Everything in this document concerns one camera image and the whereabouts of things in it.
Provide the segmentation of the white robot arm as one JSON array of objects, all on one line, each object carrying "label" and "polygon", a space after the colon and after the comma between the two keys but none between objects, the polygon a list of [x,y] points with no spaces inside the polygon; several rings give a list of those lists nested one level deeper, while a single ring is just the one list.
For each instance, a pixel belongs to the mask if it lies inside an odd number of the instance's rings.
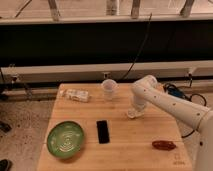
[{"label": "white robot arm", "polygon": [[194,171],[213,171],[213,109],[159,91],[157,84],[152,75],[135,81],[131,87],[132,106],[142,112],[150,102],[199,132]]}]

